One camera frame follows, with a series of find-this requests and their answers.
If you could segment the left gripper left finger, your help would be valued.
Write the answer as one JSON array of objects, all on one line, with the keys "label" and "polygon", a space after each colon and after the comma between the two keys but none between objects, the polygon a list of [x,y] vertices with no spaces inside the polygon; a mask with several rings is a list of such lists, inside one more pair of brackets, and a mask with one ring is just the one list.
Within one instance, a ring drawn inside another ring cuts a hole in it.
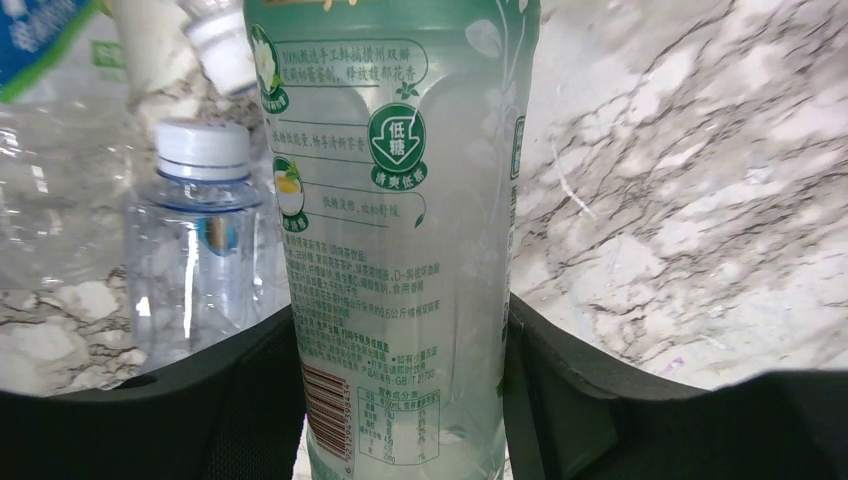
[{"label": "left gripper left finger", "polygon": [[110,390],[1,396],[5,479],[290,479],[305,416],[283,309]]}]

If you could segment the green tea bottle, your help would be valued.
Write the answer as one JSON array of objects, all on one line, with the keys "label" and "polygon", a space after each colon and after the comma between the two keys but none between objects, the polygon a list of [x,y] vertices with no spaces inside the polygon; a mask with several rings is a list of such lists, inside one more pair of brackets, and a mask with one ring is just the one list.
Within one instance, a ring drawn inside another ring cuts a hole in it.
[{"label": "green tea bottle", "polygon": [[316,479],[499,479],[536,1],[248,1]]}]

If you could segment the clear bottle blue label slim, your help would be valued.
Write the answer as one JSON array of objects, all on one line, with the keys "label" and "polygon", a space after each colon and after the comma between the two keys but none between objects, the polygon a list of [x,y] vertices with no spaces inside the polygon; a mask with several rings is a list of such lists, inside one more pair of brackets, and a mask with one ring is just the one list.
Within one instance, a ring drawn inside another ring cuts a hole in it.
[{"label": "clear bottle blue label slim", "polygon": [[125,209],[131,333],[142,372],[182,360],[277,307],[270,193],[253,179],[250,134],[221,120],[156,127],[154,176]]}]

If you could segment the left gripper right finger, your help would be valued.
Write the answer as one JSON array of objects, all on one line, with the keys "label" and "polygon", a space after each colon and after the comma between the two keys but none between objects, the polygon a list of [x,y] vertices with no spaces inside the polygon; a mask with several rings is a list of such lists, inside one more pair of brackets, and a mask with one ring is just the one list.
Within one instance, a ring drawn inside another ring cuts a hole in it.
[{"label": "left gripper right finger", "polygon": [[509,308],[505,429],[517,479],[843,479],[847,375],[772,371],[715,391],[628,365]]}]

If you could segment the clear bottle grey blue label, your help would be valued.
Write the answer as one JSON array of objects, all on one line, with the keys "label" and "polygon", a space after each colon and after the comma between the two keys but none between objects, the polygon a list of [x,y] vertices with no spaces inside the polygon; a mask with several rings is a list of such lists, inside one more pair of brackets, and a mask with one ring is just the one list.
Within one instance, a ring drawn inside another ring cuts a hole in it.
[{"label": "clear bottle grey blue label", "polygon": [[1,286],[40,290],[120,265],[137,137],[107,1],[1,5]]}]

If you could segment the clear bottle white label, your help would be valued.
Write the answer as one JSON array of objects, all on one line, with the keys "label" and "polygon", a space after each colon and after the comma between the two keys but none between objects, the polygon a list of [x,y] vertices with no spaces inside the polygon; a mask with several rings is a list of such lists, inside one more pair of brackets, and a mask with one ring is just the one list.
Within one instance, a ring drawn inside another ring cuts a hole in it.
[{"label": "clear bottle white label", "polygon": [[243,4],[240,0],[177,1],[187,15],[182,32],[223,96],[238,95],[257,85]]}]

